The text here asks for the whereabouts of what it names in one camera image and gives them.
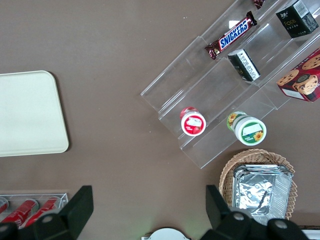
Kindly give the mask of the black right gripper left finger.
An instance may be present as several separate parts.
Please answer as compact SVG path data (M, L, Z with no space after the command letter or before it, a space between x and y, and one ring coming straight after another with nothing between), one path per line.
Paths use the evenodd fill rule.
M93 188L83 185L58 212L41 216L19 229L14 222L0 224L2 240L76 240L94 211Z

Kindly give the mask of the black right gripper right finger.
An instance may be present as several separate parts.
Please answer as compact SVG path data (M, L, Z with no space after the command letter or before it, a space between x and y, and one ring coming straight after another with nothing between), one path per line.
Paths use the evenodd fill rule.
M206 213L211 229L202 240L307 240L297 224L290 220L274 218L262 225L238 210L230 210L215 185L205 190Z

